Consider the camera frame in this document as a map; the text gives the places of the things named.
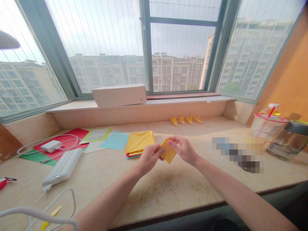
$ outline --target yellow paper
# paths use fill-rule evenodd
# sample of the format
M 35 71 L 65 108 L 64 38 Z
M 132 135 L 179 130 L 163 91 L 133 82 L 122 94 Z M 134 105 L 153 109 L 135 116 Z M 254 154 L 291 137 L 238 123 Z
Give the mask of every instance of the yellow paper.
M 59 205 L 50 215 L 54 217 L 61 208 L 62 208 L 62 205 Z M 41 231 L 44 231 L 48 225 L 49 225 L 49 222 L 44 222 L 44 224 L 42 225 Z
M 131 133 L 128 137 L 126 153 L 129 156 L 139 155 L 146 146 L 151 144 L 156 144 L 152 131 Z
M 193 121 L 192 116 L 190 115 L 190 118 L 186 117 L 186 120 L 187 120 L 187 122 L 192 123 L 192 121 Z
M 171 118 L 171 123 L 173 123 L 175 126 L 177 126 L 177 121 L 176 121 L 176 117 L 172 117 Z
M 200 120 L 200 115 L 198 116 L 198 118 L 197 118 L 197 117 L 194 117 L 193 120 L 194 120 L 195 122 L 201 122 L 201 120 Z
M 179 117 L 179 122 L 184 123 L 184 116 Z
M 176 151 L 167 144 L 168 139 L 165 139 L 163 144 L 160 146 L 160 148 L 165 148 L 165 151 L 160 155 L 162 158 L 164 158 L 165 161 L 167 161 L 168 164 L 171 164 L 173 158 L 176 155 Z

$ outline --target white cardboard box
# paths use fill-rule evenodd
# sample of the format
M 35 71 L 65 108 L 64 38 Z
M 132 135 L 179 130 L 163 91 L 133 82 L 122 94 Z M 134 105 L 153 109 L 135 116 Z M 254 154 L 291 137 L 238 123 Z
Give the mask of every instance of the white cardboard box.
M 140 84 L 92 89 L 98 108 L 111 108 L 147 102 L 145 86 Z

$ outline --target green paper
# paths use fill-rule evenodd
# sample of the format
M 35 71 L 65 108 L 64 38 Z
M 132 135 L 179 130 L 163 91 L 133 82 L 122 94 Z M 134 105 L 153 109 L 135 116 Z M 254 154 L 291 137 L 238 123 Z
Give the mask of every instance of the green paper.
M 112 128 L 103 128 L 103 129 L 94 129 L 89 131 L 89 133 L 80 141 L 80 144 L 83 143 L 90 143 L 96 141 L 104 141 L 107 140 L 109 133 L 111 132 Z
M 32 152 L 37 152 L 36 150 L 31 150 L 28 153 L 32 153 Z M 19 156 L 20 158 L 23 158 L 23 159 L 27 159 L 27 160 L 32 160 L 32 161 L 35 161 L 35 162 L 41 162 L 45 159 L 48 159 L 49 157 L 44 155 L 43 153 L 40 153 L 40 152 L 37 152 L 37 153 L 34 153 L 34 154 L 31 154 L 31 155 L 20 155 Z M 50 166 L 55 166 L 57 163 L 57 161 L 55 160 L 51 160 L 51 161 L 48 161 L 44 164 L 47 164 L 47 165 L 50 165 Z

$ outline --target origami crane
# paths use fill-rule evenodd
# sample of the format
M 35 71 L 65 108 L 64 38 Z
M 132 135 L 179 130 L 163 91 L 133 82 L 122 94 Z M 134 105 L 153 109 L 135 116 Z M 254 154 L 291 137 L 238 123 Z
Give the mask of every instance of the origami crane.
M 179 117 L 179 122 L 184 123 L 184 116 Z
M 173 118 L 171 118 L 171 122 L 175 125 L 175 126 L 177 126 L 177 121 L 176 121 L 176 116 Z
M 200 120 L 200 115 L 198 116 L 198 118 L 197 118 L 197 117 L 194 117 L 193 120 L 194 120 L 195 122 L 201 122 L 201 120 Z
M 187 120 L 187 122 L 192 123 L 192 121 L 193 121 L 192 116 L 190 115 L 190 118 L 186 117 L 186 120 Z

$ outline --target person's left hand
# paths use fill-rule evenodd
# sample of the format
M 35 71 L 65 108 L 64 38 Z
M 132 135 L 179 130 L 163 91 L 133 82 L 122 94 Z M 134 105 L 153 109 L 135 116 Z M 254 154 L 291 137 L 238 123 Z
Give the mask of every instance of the person's left hand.
M 164 160 L 160 155 L 165 151 L 165 149 L 159 148 L 160 144 L 148 145 L 144 148 L 137 163 L 137 168 L 140 170 L 142 176 L 146 175 L 152 170 L 152 168 L 154 168 L 158 159 Z

